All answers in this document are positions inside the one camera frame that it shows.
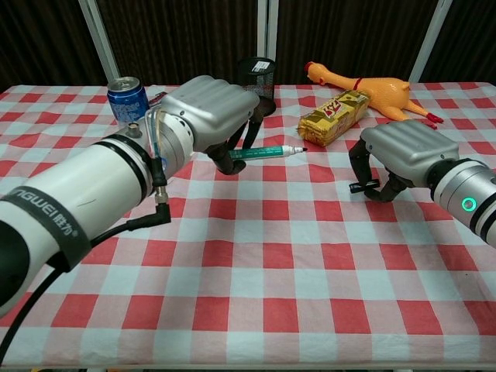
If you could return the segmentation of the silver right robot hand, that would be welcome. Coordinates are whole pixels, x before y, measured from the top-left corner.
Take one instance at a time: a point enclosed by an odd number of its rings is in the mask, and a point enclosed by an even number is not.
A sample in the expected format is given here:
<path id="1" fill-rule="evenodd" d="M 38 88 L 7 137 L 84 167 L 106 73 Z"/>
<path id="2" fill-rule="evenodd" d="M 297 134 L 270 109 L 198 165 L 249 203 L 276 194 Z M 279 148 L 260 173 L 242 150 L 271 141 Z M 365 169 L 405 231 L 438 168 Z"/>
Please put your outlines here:
<path id="1" fill-rule="evenodd" d="M 458 143 L 413 119 L 389 122 L 361 132 L 349 151 L 353 172 L 361 184 L 374 179 L 371 156 L 388 172 L 388 180 L 380 190 L 363 192 L 376 202 L 391 202 L 407 188 L 427 188 L 428 173 L 435 164 L 460 159 Z"/>

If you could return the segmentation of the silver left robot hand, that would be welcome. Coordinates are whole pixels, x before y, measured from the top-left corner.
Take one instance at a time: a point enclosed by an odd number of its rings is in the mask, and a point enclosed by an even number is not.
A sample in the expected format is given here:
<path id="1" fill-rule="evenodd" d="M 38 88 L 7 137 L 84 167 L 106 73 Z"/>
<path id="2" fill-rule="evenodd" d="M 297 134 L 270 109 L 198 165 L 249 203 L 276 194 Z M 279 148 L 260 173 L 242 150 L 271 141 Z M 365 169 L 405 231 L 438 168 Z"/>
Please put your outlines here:
<path id="1" fill-rule="evenodd" d="M 202 75 L 187 81 L 162 98 L 167 123 L 186 125 L 192 150 L 206 154 L 225 175 L 242 171 L 246 163 L 229 154 L 245 128 L 243 148 L 249 149 L 264 120 L 258 94 L 237 84 Z"/>

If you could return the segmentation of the black marker cap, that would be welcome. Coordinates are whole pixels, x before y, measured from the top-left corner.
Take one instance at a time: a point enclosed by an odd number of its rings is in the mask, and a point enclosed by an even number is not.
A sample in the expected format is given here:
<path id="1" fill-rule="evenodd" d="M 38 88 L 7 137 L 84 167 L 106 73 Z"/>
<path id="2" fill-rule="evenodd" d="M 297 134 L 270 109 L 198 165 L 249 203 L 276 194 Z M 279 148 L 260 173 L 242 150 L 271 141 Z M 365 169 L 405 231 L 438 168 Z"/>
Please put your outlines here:
<path id="1" fill-rule="evenodd" d="M 379 187 L 380 187 L 380 182 L 378 179 L 367 181 L 365 184 L 361 184 L 360 182 L 349 184 L 350 192 L 352 194 L 365 192 L 366 190 L 372 190 Z"/>

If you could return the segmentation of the white green marker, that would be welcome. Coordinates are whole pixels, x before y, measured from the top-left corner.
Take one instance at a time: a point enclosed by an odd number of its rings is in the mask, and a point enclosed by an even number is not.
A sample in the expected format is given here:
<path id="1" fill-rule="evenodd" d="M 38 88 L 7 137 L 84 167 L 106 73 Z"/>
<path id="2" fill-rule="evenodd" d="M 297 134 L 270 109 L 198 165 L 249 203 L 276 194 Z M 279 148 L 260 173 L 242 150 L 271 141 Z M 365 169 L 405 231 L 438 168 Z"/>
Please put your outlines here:
<path id="1" fill-rule="evenodd" d="M 289 157 L 304 153 L 308 149 L 300 146 L 266 146 L 249 149 L 230 150 L 229 155 L 233 160 L 262 160 L 271 158 Z"/>

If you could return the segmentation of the black mesh pen holder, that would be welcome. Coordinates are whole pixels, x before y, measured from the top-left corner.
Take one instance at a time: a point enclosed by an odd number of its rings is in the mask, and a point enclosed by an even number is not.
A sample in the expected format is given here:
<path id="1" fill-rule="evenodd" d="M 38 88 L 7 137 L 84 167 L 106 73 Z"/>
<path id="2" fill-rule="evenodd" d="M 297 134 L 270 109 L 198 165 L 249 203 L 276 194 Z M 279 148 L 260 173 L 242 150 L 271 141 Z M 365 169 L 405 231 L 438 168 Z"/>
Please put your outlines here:
<path id="1" fill-rule="evenodd" d="M 259 96 L 258 108 L 264 117 L 272 115 L 276 110 L 274 101 L 275 67 L 275 62 L 266 57 L 247 57 L 237 63 L 237 84 Z"/>

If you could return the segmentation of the yellow rubber chicken toy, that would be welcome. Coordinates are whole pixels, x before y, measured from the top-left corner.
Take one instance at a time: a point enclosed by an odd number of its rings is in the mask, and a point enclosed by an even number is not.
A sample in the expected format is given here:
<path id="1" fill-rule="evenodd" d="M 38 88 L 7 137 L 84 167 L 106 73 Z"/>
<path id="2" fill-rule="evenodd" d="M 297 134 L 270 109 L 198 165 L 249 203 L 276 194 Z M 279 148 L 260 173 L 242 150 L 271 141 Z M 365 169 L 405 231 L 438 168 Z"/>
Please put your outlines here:
<path id="1" fill-rule="evenodd" d="M 313 61 L 305 65 L 307 77 L 320 85 L 330 84 L 345 90 L 361 91 L 369 99 L 369 106 L 384 117 L 393 121 L 405 121 L 410 117 L 404 110 L 413 112 L 429 120 L 427 126 L 437 129 L 443 119 L 416 105 L 410 99 L 410 83 L 392 77 L 344 77 L 329 71 L 323 64 Z"/>

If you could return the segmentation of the yellow cracker package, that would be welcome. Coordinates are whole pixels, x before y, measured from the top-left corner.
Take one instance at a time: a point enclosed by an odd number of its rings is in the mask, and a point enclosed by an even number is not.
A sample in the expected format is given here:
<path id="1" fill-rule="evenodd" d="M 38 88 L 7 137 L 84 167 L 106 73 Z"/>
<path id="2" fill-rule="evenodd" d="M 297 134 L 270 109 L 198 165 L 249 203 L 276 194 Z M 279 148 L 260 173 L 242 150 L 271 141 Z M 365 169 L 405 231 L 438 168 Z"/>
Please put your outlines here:
<path id="1" fill-rule="evenodd" d="M 344 91 L 302 116 L 298 135 L 310 143 L 326 147 L 363 118 L 369 101 L 369 96 L 362 91 Z"/>

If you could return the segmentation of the blue drink can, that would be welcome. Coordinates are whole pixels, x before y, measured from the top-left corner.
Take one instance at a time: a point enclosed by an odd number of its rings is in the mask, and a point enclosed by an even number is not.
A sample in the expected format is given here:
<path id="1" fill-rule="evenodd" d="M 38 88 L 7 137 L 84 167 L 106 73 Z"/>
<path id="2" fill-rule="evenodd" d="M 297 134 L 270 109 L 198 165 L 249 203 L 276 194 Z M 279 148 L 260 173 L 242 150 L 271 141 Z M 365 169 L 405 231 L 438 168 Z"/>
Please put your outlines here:
<path id="1" fill-rule="evenodd" d="M 108 102 L 119 126 L 145 116 L 150 108 L 146 91 L 137 77 L 118 77 L 108 83 Z"/>

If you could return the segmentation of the red white checkered tablecloth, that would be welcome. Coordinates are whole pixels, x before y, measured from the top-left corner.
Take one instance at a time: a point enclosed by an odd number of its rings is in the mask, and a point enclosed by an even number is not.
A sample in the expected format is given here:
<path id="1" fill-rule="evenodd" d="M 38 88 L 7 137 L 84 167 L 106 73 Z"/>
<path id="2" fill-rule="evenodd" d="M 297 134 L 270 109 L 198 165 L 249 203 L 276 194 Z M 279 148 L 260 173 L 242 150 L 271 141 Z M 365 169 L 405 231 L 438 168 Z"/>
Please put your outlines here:
<path id="1" fill-rule="evenodd" d="M 424 189 L 349 185 L 368 112 L 327 149 L 235 177 L 203 155 L 172 222 L 95 248 L 39 300 L 10 367 L 496 367 L 496 250 Z"/>

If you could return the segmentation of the white frame post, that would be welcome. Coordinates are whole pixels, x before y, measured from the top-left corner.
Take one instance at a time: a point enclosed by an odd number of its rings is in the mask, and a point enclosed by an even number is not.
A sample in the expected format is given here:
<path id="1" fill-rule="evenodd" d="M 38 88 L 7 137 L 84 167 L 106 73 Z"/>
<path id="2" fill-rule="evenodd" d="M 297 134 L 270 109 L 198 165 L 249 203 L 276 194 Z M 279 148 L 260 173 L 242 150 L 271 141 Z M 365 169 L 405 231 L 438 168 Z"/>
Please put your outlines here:
<path id="1" fill-rule="evenodd" d="M 107 81 L 120 77 L 119 68 L 96 0 L 78 0 Z"/>
<path id="2" fill-rule="evenodd" d="M 276 61 L 279 0 L 257 0 L 257 57 Z"/>
<path id="3" fill-rule="evenodd" d="M 425 33 L 422 45 L 419 49 L 412 71 L 408 81 L 418 83 L 425 66 L 430 58 L 433 47 L 436 44 L 439 33 L 443 27 L 443 23 L 448 15 L 453 0 L 438 0 L 436 8 L 430 19 L 429 27 Z"/>

